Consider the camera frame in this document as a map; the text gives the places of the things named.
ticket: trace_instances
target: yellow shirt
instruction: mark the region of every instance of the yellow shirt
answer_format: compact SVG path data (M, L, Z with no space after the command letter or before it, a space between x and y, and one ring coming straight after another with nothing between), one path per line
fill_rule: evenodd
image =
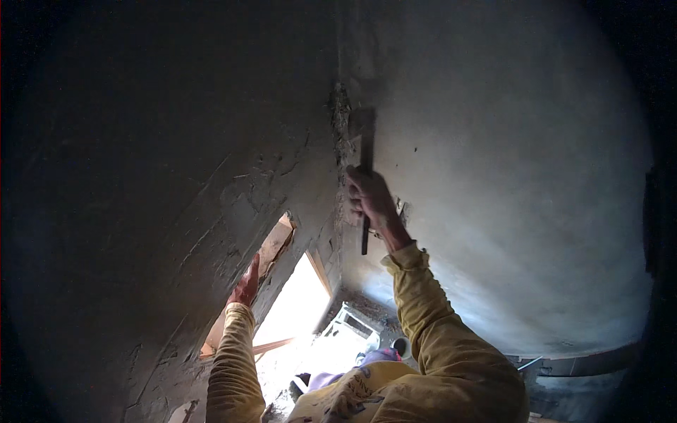
M301 395L288 422L526 422L528 398L515 367L463 324L409 245L381 263L393 275L397 316L421 373L377 361ZM265 407L252 353L255 322L240 303L226 309L207 391L206 423L260 422Z

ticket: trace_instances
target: wall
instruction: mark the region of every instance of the wall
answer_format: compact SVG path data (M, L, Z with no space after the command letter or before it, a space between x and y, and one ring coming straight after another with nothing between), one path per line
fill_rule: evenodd
M63 421L164 422L194 399L203 418L199 348L285 210L256 317L307 248L338 286L329 9L86 6L33 68L3 136L3 300Z
M342 5L342 79L378 111L374 168L463 320L523 357L637 341L651 152L601 31L563 1ZM382 243L363 258L344 239L346 285L394 307Z

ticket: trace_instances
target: left hand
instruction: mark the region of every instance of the left hand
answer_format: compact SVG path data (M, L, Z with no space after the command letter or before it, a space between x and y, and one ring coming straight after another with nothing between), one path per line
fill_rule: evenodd
M252 306L254 297L256 296L257 291L259 290L259 253L254 256L252 263L249 265L249 269L244 272L240 282L233 289L233 293L230 294L226 305L230 303L242 303L247 307Z

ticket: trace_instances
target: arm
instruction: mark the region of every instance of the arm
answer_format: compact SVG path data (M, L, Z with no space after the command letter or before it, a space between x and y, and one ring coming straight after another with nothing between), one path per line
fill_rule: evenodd
M259 255L228 299L223 338L207 388L206 423L260 422L265 407L257 379L252 338L252 300L259 282Z
M351 211L377 222L375 229L390 253L382 263L394 278L397 316L421 374L429 378L426 385L437 387L428 395L444 396L445 409L458 419L526 420L527 397L519 373L454 312L428 268L428 254L416 247L401 224L383 178L366 178L354 168L347 171Z

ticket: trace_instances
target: hammer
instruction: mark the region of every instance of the hammer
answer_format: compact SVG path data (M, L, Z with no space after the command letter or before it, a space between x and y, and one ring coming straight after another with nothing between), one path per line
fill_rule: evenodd
M360 136L359 169L371 177L374 167L374 134L376 132L376 109L373 107L356 108L348 117L350 136ZM362 221L362 255L367 254L369 240L369 218L363 215Z

